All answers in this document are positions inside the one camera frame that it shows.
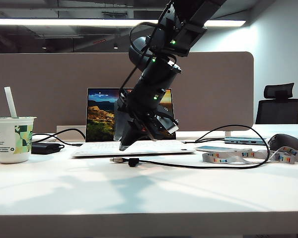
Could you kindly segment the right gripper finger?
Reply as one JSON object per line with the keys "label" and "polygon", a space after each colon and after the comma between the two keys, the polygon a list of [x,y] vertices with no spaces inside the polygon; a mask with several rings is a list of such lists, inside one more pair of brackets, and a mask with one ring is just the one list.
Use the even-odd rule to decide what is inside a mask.
{"label": "right gripper finger", "polygon": [[125,151],[129,146],[138,140],[148,140],[147,130],[135,119],[127,120],[122,128],[120,139],[120,151]]}
{"label": "right gripper finger", "polygon": [[125,124],[127,122],[127,113],[115,109],[114,111],[114,141],[120,141],[123,135]]}

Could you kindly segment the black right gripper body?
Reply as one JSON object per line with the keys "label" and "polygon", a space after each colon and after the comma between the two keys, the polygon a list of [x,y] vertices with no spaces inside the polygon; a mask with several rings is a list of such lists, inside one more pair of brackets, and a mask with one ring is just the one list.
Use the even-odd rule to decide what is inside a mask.
{"label": "black right gripper body", "polygon": [[127,120],[135,119],[147,130],[149,140],[171,139],[171,113],[165,108],[158,108],[153,114],[146,114],[142,119],[129,116]]}

